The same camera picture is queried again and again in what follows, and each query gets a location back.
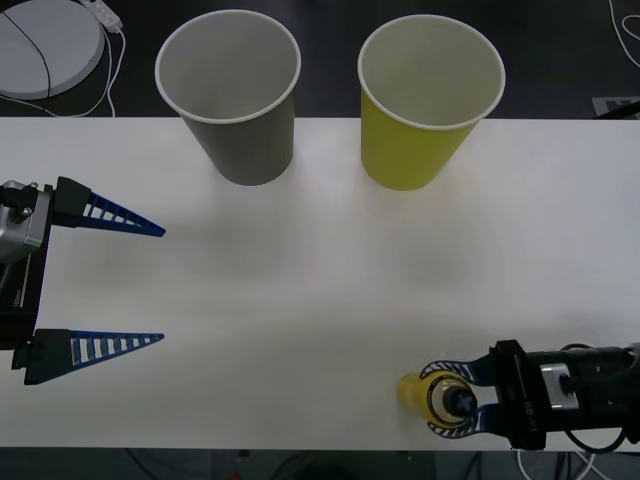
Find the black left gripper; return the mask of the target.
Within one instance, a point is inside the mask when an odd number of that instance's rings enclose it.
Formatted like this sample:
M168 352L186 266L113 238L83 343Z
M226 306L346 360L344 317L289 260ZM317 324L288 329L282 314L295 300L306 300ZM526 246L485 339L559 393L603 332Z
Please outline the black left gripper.
M12 369L25 370L25 385L40 385L165 338L162 333L68 329L37 329L32 337L48 253L53 196L54 188L46 185L32 208L19 212L1 207L1 348L18 346ZM67 177L58 178L53 223L151 237L166 233L154 222Z

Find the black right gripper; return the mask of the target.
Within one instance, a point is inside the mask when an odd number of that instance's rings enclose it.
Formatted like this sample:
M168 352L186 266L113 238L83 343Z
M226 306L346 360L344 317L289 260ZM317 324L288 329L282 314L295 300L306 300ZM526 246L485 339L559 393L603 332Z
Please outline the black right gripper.
M515 340L499 341L479 359L434 360L419 372L460 376L476 386L494 386L494 404L427 405L427 426L441 438L491 433L514 448L543 449L549 433L563 432L579 448L578 431L617 429L609 449L634 441L634 349L569 344L559 351L525 352Z

